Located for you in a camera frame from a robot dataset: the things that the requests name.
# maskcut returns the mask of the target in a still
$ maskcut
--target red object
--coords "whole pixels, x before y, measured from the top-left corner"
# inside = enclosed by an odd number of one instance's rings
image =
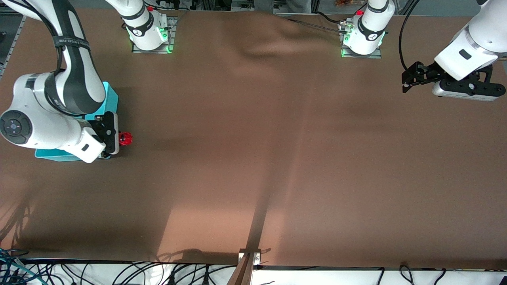
[[[132,143],[132,134],[129,132],[119,132],[118,137],[120,139],[121,146],[128,146]]]

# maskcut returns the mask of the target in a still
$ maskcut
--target teal bin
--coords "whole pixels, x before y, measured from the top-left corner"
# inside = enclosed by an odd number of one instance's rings
[[[88,114],[85,116],[85,119],[88,121],[95,120],[96,115],[104,115],[105,112],[111,111],[116,113],[118,109],[118,95],[111,88],[108,82],[103,82],[105,89],[105,100],[102,103],[102,106],[93,114]],[[35,157],[44,158],[54,161],[76,161],[80,160],[77,156],[74,156],[63,150],[35,150]]]

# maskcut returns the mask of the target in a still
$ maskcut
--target brown tabletop surface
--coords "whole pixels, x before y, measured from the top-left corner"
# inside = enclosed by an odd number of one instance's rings
[[[266,265],[507,267],[507,98],[437,98],[430,85],[402,94],[402,17],[373,60],[341,58],[332,32],[254,12],[180,14],[172,54],[132,54],[115,10],[78,14],[134,142],[86,164],[0,139],[2,247],[210,263],[258,247]],[[407,64],[432,63],[468,20],[411,18]],[[2,110],[19,76],[55,64],[48,31],[28,19]]]

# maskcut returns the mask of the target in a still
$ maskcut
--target blue plastic container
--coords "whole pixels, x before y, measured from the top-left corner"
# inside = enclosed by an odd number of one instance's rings
[[[111,85],[109,85],[108,82],[103,82],[104,89],[105,89],[105,100],[102,103],[102,106],[93,114],[88,114],[85,116],[86,120],[95,120],[96,115],[104,115],[105,112],[111,111],[116,113],[116,110],[118,109],[118,95],[116,92],[111,88]],[[37,158],[44,158],[54,161],[76,161],[80,160],[77,156],[74,156],[66,151],[63,150],[35,150],[35,157]]]

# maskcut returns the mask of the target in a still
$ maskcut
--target brown table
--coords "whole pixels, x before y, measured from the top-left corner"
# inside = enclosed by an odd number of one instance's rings
[[[32,256],[235,263],[258,246],[267,265],[507,266],[507,98],[402,94],[401,17],[366,60],[341,58],[331,32],[223,12],[184,14],[170,55],[132,54],[114,10],[78,13],[134,143],[86,164],[0,139],[1,222],[30,205],[16,243]],[[467,21],[410,19],[407,64],[431,63]],[[28,20],[2,110],[54,54]]]

